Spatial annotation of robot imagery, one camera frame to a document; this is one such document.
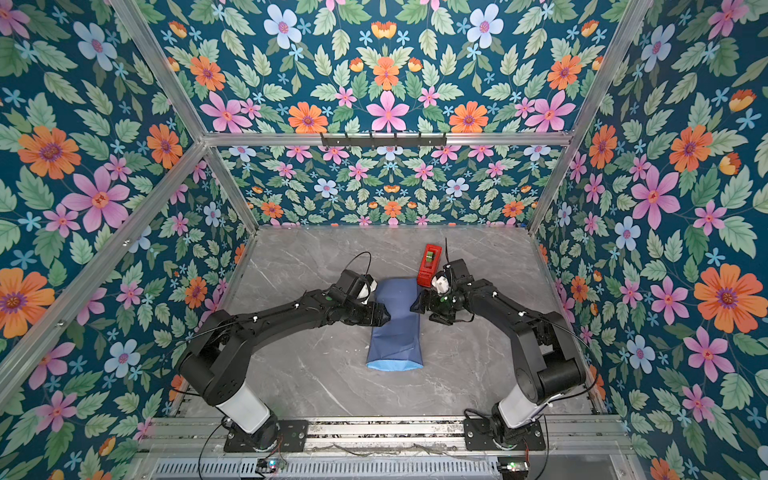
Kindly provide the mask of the light blue wrapping paper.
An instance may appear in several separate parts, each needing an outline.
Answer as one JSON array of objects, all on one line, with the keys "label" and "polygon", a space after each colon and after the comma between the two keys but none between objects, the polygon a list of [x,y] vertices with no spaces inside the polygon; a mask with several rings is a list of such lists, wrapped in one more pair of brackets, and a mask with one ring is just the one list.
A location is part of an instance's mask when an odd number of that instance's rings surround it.
[{"label": "light blue wrapping paper", "polygon": [[392,278],[378,287],[376,300],[390,320],[372,330],[366,366],[381,372],[405,372],[423,367],[420,315],[411,311],[419,286],[415,278]]}]

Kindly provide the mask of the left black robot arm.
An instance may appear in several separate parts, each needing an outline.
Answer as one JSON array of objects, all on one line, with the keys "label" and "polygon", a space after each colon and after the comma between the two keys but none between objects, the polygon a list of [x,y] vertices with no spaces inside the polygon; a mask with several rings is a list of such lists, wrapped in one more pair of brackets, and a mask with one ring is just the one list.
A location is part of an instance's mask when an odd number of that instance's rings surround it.
[{"label": "left black robot arm", "polygon": [[295,333],[341,323],[381,327],[391,315],[375,300],[369,274],[345,269],[325,289],[308,290],[285,304],[252,313],[211,314],[193,335],[176,369],[207,405],[216,408],[240,435],[261,439],[276,416],[246,380],[253,354]]}]

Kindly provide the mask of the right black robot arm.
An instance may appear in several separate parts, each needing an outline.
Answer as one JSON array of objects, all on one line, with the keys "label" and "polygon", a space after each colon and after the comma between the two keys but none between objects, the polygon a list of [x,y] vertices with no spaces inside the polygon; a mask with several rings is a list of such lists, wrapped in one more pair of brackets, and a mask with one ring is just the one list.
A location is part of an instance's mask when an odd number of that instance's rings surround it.
[{"label": "right black robot arm", "polygon": [[474,278],[466,263],[447,263],[411,305],[433,322],[452,325],[467,312],[494,325],[509,339],[515,384],[492,408],[501,428],[517,430],[534,422],[544,407],[564,398],[587,379],[578,339],[557,311],[541,313],[503,294],[492,282]]}]

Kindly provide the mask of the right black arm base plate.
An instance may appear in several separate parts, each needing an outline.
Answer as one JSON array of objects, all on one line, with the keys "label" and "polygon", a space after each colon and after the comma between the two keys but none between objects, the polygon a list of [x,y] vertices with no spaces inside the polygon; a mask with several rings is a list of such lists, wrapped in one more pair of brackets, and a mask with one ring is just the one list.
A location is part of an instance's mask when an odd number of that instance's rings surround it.
[{"label": "right black arm base plate", "polygon": [[495,417],[466,416],[463,419],[465,448],[469,451],[544,451],[545,433],[539,421],[509,428]]}]

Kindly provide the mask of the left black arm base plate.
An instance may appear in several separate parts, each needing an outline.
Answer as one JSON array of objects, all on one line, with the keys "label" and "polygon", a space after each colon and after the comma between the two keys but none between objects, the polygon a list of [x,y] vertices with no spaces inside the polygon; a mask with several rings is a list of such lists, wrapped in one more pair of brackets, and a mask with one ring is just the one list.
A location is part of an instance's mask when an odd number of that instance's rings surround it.
[{"label": "left black arm base plate", "polygon": [[300,453],[308,439],[309,422],[306,420],[268,419],[254,433],[248,433],[232,421],[225,423],[226,453]]}]

